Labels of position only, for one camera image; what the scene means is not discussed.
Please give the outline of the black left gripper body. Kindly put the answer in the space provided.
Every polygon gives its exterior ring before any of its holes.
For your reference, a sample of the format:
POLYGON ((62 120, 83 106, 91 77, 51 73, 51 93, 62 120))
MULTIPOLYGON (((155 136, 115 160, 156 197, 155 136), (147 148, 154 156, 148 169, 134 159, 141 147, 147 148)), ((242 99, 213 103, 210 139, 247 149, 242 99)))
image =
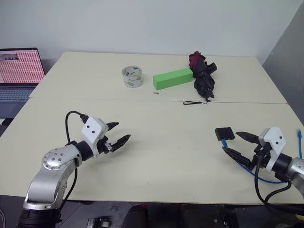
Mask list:
POLYGON ((102 139, 97 142, 97 150, 99 154, 107 154, 109 152, 113 152, 113 147, 110 143, 108 143, 108 138, 104 136, 102 139))

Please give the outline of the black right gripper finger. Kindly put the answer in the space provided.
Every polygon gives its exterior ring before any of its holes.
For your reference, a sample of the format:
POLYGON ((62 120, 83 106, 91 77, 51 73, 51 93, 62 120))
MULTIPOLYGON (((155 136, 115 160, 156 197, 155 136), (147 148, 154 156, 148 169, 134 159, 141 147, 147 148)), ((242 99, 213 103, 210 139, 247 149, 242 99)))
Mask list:
POLYGON ((248 132, 236 132, 236 135, 238 135, 247 142, 259 144, 259 137, 257 135, 248 132))
POLYGON ((228 147, 222 147, 222 149, 230 158, 232 158, 239 164, 244 165, 247 169, 252 170, 254 168, 252 161, 243 156, 240 152, 237 152, 236 150, 228 147))

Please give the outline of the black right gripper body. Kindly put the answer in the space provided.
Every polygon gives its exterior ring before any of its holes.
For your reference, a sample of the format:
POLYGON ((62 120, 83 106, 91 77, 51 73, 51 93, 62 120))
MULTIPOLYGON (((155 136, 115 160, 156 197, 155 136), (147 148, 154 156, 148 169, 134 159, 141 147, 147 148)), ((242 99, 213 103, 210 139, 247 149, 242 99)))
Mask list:
POLYGON ((267 164, 269 163, 269 160, 271 158, 270 151, 272 150, 272 147, 270 144, 264 144, 258 145, 254 149, 255 155, 252 159, 252 165, 251 170, 257 167, 258 164, 260 164, 260 168, 265 168, 267 164))

